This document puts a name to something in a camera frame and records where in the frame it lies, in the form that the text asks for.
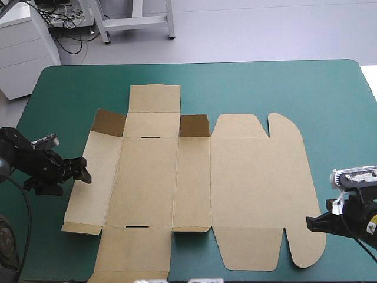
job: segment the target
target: table surface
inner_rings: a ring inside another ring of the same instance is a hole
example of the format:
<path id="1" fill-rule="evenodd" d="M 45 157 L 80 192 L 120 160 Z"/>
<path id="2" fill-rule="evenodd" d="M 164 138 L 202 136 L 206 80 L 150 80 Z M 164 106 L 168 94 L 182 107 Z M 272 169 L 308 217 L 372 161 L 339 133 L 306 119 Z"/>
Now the table surface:
<path id="1" fill-rule="evenodd" d="M 18 130 L 30 140 L 56 133 L 61 156 L 80 156 L 96 110 L 125 114 L 130 86 L 149 83 L 182 85 L 182 114 L 208 114 L 212 129 L 221 113 L 254 113 L 266 130 L 269 113 L 290 118 L 305 140 L 322 212 L 325 200 L 338 196 L 329 183 L 334 168 L 377 163 L 377 103 L 351 60 L 49 67 Z M 20 182 L 27 178 L 20 172 L 13 177 Z M 100 237 L 60 232 L 72 185 L 72 181 L 63 185 L 61 198 L 29 193 L 34 224 L 24 279 L 85 280 L 92 274 Z M 24 203 L 9 183 L 1 184 L 0 190 L 1 213 L 14 225 L 22 251 L 27 227 Z M 275 271 L 229 271 L 212 231 L 174 233 L 169 280 L 377 279 L 373 260 L 353 240 L 333 235 L 327 240 L 321 259 L 307 269 L 292 264 L 283 237 Z"/>

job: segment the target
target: gray floor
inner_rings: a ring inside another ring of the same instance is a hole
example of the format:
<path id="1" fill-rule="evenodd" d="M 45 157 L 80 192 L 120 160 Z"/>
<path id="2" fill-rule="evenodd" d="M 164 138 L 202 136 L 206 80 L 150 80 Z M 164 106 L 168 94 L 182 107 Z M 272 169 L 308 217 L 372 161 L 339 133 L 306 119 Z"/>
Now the gray floor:
<path id="1" fill-rule="evenodd" d="M 144 14 L 165 10 L 144 0 Z M 172 0 L 175 40 L 167 29 L 111 33 L 84 44 L 78 55 L 59 50 L 63 65 L 317 60 L 350 58 L 377 65 L 377 1 Z M 125 17 L 130 1 L 102 0 L 104 13 Z M 64 41 L 71 51 L 78 43 Z M 27 98 L 0 94 L 0 126 L 16 125 Z"/>

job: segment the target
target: cardboard flap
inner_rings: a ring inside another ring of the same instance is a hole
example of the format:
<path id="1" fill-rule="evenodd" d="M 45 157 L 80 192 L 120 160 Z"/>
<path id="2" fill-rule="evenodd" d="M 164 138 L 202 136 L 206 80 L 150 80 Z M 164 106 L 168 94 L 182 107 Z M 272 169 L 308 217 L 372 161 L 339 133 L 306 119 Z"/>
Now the cardboard flap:
<path id="1" fill-rule="evenodd" d="M 109 134 L 115 137 L 122 137 L 125 118 L 125 115 L 98 109 L 91 131 Z"/>
<path id="2" fill-rule="evenodd" d="M 88 283 L 134 283 L 136 280 L 167 279 L 168 272 L 94 272 Z"/>
<path id="3" fill-rule="evenodd" d="M 180 85 L 132 85 L 128 112 L 175 112 L 181 110 Z"/>
<path id="4" fill-rule="evenodd" d="M 249 138 L 232 129 L 238 121 L 252 129 L 244 130 Z M 323 253 L 325 234 L 310 233 L 306 227 L 305 217 L 320 215 L 320 209 L 297 127 L 284 116 L 273 113 L 269 116 L 271 138 L 262 138 L 262 126 L 253 116 L 232 114 L 222 116 L 219 122 L 213 133 L 215 138 L 211 138 L 213 226 L 258 228 L 258 233 L 264 229 L 288 228 L 295 264 L 314 264 Z M 216 138 L 220 133 L 226 138 Z M 310 245 L 310 251 L 315 251 L 313 254 L 303 248 L 304 242 Z M 223 242 L 223 246 L 228 245 L 233 243 Z M 268 262 L 275 260 L 273 254 L 266 252 L 265 257 L 272 257 Z M 259 267 L 258 270 L 271 270 L 267 263 Z"/>
<path id="5" fill-rule="evenodd" d="M 107 226 L 171 228 L 178 138 L 125 138 Z"/>
<path id="6" fill-rule="evenodd" d="M 222 114 L 218 117 L 212 138 L 268 138 L 258 118 L 252 114 Z"/>
<path id="7" fill-rule="evenodd" d="M 214 227 L 213 230 L 227 269 L 276 269 L 282 228 Z"/>
<path id="8" fill-rule="evenodd" d="M 173 231 L 205 232 L 211 227 L 210 138 L 179 139 Z"/>
<path id="9" fill-rule="evenodd" d="M 89 235 L 99 235 L 102 230 L 102 226 L 95 226 L 83 223 L 64 222 L 61 228 L 63 232 L 72 232 Z"/>
<path id="10" fill-rule="evenodd" d="M 124 137 L 175 137 L 179 135 L 180 113 L 129 113 Z"/>
<path id="11" fill-rule="evenodd" d="M 168 272 L 170 247 L 170 228 L 104 228 L 95 272 Z"/>
<path id="12" fill-rule="evenodd" d="M 281 114 L 269 114 L 269 131 L 271 139 L 302 140 L 300 130 L 297 126 Z"/>
<path id="13" fill-rule="evenodd" d="M 89 132 L 83 156 L 92 184 L 75 181 L 62 231 L 99 234 L 98 227 L 105 225 L 122 143 L 121 137 Z"/>
<path id="14" fill-rule="evenodd" d="M 322 256 L 326 237 L 324 233 L 313 233 L 306 228 L 306 220 L 302 225 L 287 226 L 286 233 L 293 262 L 300 268 L 313 265 Z"/>
<path id="15" fill-rule="evenodd" d="M 207 115 L 182 115 L 180 137 L 210 137 Z"/>

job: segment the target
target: box flap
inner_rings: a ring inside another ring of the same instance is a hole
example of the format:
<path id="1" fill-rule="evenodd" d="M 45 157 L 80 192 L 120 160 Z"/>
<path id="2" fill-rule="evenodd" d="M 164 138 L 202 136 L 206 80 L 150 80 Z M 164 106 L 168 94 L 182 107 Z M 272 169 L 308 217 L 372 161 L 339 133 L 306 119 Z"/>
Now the box flap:
<path id="1" fill-rule="evenodd" d="M 83 224 L 83 223 L 64 222 L 61 230 L 63 232 L 99 235 L 101 233 L 102 226 L 95 226 L 95 225 Z"/>
<path id="2" fill-rule="evenodd" d="M 102 231 L 95 272 L 168 272 L 170 228 L 108 228 Z"/>
<path id="3" fill-rule="evenodd" d="M 122 137 L 125 115 L 98 109 L 91 130 L 110 136 Z"/>
<path id="4" fill-rule="evenodd" d="M 128 112 L 181 111 L 181 86 L 148 84 L 132 85 Z"/>
<path id="5" fill-rule="evenodd" d="M 222 114 L 218 117 L 212 138 L 268 138 L 258 118 L 253 114 Z"/>
<path id="6" fill-rule="evenodd" d="M 129 113 L 124 137 L 175 137 L 179 135 L 180 113 Z"/>
<path id="7" fill-rule="evenodd" d="M 205 232 L 211 227 L 210 182 L 210 138 L 180 138 L 173 231 Z"/>
<path id="8" fill-rule="evenodd" d="M 74 183 L 62 231 L 100 233 L 100 227 L 105 225 L 122 143 L 121 137 L 89 132 L 83 156 L 92 184 Z"/>
<path id="9" fill-rule="evenodd" d="M 182 115 L 180 137 L 210 137 L 207 115 Z"/>
<path id="10" fill-rule="evenodd" d="M 214 231 L 216 234 L 217 227 L 259 228 L 252 235 L 259 238 L 259 233 L 264 235 L 263 228 L 286 228 L 294 263 L 308 267 L 322 255 L 326 238 L 306 229 L 305 217 L 320 215 L 320 209 L 305 147 L 297 127 L 284 116 L 270 114 L 269 129 L 270 138 L 249 114 L 219 117 L 211 138 Z M 225 239 L 220 249 L 234 245 L 227 237 L 220 238 Z M 247 247 L 253 254 L 257 245 Z M 266 249 L 266 256 L 271 257 L 267 262 L 274 262 L 278 256 L 275 248 Z M 243 269 L 241 265 L 232 267 Z M 271 265 L 258 270 L 271 270 Z"/>
<path id="11" fill-rule="evenodd" d="M 282 228 L 214 227 L 213 230 L 227 269 L 276 269 Z"/>

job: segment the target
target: cable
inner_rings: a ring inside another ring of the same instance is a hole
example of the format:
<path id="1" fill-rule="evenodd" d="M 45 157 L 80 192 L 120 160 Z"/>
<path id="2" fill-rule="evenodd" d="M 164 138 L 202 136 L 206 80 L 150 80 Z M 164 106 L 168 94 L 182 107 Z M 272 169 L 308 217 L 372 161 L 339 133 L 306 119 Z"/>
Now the cable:
<path id="1" fill-rule="evenodd" d="M 19 270 L 17 272 L 17 275 L 15 277 L 15 281 L 14 281 L 14 282 L 18 282 L 19 277 L 21 276 L 22 270 L 24 269 L 25 261 L 26 261 L 26 258 L 28 256 L 28 251 L 29 251 L 29 246 L 30 246 L 31 228 L 32 228 L 32 215 L 31 215 L 30 201 L 28 199 L 28 196 L 26 195 L 26 193 L 22 189 L 22 186 L 19 183 L 17 183 L 16 181 L 14 181 L 14 179 L 12 179 L 10 177 L 7 177 L 7 176 L 4 176 L 2 174 L 0 174 L 0 176 L 3 177 L 4 179 L 10 181 L 11 183 L 13 183 L 15 186 L 18 187 L 19 191 L 22 193 L 22 196 L 24 197 L 24 201 L 25 201 L 26 207 L 28 209 L 28 221 L 29 221 L 29 224 L 28 224 L 28 235 L 27 235 L 27 238 L 26 238 L 24 255 L 22 256 L 22 262 L 21 262 L 21 265 L 19 266 Z"/>
<path id="2" fill-rule="evenodd" d="M 83 42 L 90 42 L 92 40 L 95 40 L 98 36 L 100 35 L 100 33 L 98 32 L 94 37 L 92 37 L 90 40 L 81 40 Z M 71 37 L 69 35 L 64 35 L 65 37 L 68 37 L 72 40 L 77 40 L 77 41 L 80 41 L 78 38 L 74 38 L 74 37 Z"/>
<path id="3" fill-rule="evenodd" d="M 351 235 L 351 237 L 356 241 L 356 243 L 359 244 L 359 246 L 361 246 L 363 248 L 363 250 L 377 263 L 377 258 L 374 254 L 372 254 L 372 252 L 357 238 L 354 236 L 353 232 L 349 229 L 345 219 L 344 219 L 344 216 L 342 214 L 339 215 L 342 222 L 343 222 L 343 225 L 345 226 L 345 228 L 347 229 L 347 232 Z"/>
<path id="4" fill-rule="evenodd" d="M 81 37 L 81 33 L 80 31 L 78 30 L 78 27 L 76 25 L 76 23 L 74 22 L 74 20 L 70 17 L 68 17 L 67 15 L 64 15 L 64 14 L 59 14 L 59 13 L 56 13 L 56 12 L 48 12 L 48 11 L 43 11 L 43 10 L 40 10 L 38 9 L 37 7 L 35 7 L 34 5 L 30 4 L 29 2 L 27 2 L 26 0 L 21 0 L 21 2 L 23 3 L 26 3 L 28 4 L 31 8 L 33 8 L 34 10 L 37 11 L 37 13 L 39 13 L 39 15 L 42 17 L 42 19 L 45 21 L 45 23 L 48 25 L 49 28 L 53 28 L 54 25 L 51 23 L 51 20 L 52 18 L 55 18 L 55 17 L 52 17 L 51 15 L 58 15 L 58 16 L 62 16 L 63 18 L 65 18 L 64 22 L 63 22 L 63 27 L 64 27 L 64 23 L 65 22 L 68 22 L 68 21 L 71 21 L 74 28 L 77 30 L 78 32 L 78 36 L 80 38 L 80 48 L 77 52 L 71 52 L 71 51 L 68 51 L 62 44 L 61 42 L 59 41 L 59 38 L 60 37 L 55 37 L 55 40 L 56 42 L 59 44 L 59 46 L 67 53 L 71 54 L 71 55 L 76 55 L 76 54 L 79 54 L 82 50 L 82 37 Z"/>

